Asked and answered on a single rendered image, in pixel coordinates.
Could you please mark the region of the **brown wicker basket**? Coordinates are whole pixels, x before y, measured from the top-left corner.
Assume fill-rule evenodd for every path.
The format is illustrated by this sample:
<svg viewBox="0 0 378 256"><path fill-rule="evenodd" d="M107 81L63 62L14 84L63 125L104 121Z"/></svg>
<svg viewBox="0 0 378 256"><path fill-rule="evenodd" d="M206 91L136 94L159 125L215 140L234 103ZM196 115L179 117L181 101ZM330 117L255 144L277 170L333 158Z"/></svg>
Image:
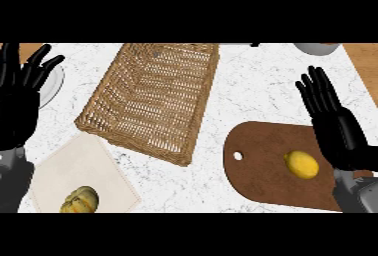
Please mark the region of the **brown wicker basket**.
<svg viewBox="0 0 378 256"><path fill-rule="evenodd" d="M77 128L179 166L193 154L219 64L212 43L126 43Z"/></svg>

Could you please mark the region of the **white plate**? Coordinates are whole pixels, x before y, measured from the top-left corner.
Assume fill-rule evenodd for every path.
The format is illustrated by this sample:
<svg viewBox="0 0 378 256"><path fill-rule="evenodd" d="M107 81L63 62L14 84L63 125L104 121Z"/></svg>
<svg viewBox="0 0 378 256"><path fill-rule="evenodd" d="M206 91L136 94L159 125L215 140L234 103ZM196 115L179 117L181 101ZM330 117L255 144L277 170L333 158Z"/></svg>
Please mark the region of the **white plate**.
<svg viewBox="0 0 378 256"><path fill-rule="evenodd" d="M40 89L40 107L45 107L60 93L66 79L64 67L58 65L52 70Z"/></svg>

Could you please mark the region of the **yellow lemon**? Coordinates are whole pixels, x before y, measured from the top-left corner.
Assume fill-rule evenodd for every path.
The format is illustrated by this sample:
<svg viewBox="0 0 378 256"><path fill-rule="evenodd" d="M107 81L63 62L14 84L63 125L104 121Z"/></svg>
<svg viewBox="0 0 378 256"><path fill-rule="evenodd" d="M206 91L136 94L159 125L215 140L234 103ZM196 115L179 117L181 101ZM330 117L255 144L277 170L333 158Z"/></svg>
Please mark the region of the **yellow lemon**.
<svg viewBox="0 0 378 256"><path fill-rule="evenodd" d="M284 155L291 173L302 179L312 179L320 173L320 163L309 153L294 150Z"/></svg>

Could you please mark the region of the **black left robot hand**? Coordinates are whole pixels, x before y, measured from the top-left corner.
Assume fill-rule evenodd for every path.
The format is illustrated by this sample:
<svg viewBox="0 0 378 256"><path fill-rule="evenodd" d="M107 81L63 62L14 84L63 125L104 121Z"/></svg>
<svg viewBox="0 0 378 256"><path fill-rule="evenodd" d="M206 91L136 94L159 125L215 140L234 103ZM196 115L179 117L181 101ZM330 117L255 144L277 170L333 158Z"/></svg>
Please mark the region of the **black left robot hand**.
<svg viewBox="0 0 378 256"><path fill-rule="evenodd" d="M42 62L52 45L45 44L20 63L20 44L0 48L0 151L20 148L35 134L39 120L40 89L66 57Z"/></svg>

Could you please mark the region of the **yellow-green squash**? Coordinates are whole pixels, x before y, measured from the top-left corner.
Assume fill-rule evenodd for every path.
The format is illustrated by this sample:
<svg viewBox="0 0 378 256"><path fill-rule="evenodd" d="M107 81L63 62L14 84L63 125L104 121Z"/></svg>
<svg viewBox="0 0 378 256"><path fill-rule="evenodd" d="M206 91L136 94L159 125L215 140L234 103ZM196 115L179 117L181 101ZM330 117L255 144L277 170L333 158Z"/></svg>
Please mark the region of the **yellow-green squash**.
<svg viewBox="0 0 378 256"><path fill-rule="evenodd" d="M76 189L61 206L61 213L95 213L100 206L100 196L95 189L82 186Z"/></svg>

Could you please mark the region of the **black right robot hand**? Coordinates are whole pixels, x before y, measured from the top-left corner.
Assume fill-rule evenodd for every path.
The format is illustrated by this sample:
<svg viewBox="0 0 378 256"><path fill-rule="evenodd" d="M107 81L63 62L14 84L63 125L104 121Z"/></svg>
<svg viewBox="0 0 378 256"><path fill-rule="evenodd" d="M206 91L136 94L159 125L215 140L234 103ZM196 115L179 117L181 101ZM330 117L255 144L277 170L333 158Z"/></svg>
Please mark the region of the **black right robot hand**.
<svg viewBox="0 0 378 256"><path fill-rule="evenodd" d="M368 144L355 114L342 105L321 67L309 67L309 73L302 75L296 87L312 118L321 152L330 164L345 171L378 172L378 146Z"/></svg>

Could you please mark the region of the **brown wooden cutting board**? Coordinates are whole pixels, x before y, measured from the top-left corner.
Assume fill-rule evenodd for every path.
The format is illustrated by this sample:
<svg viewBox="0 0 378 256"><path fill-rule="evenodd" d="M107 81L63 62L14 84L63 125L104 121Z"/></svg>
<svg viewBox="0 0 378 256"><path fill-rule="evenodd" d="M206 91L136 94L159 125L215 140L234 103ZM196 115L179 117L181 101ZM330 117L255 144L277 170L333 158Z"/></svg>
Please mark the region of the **brown wooden cutting board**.
<svg viewBox="0 0 378 256"><path fill-rule="evenodd" d="M311 180L290 171L284 155L305 151L320 163ZM224 166L238 193L253 201L287 206L342 211L334 199L334 168L323 156L314 128L303 125L249 121L229 132ZM368 170L355 177L373 177Z"/></svg>

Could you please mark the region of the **beige cloth placemat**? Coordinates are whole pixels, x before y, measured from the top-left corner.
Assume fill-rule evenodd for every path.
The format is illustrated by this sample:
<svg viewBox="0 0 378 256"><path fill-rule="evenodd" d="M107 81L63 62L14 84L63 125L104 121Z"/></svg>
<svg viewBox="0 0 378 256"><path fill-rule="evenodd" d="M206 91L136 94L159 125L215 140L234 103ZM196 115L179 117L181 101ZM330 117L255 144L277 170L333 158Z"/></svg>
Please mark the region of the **beige cloth placemat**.
<svg viewBox="0 0 378 256"><path fill-rule="evenodd" d="M67 196L82 186L100 195L98 213L134 210L141 197L101 139L82 133L36 167L32 198L39 212L58 213Z"/></svg>

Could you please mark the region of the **grey round bowl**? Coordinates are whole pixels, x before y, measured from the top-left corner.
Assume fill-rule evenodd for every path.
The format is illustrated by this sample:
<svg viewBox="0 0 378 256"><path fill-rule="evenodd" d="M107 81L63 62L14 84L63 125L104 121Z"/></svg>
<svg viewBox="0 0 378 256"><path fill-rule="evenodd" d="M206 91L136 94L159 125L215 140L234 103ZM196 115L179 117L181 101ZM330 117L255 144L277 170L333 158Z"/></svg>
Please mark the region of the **grey round bowl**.
<svg viewBox="0 0 378 256"><path fill-rule="evenodd" d="M296 43L294 46L309 55L327 56L337 50L340 43Z"/></svg>

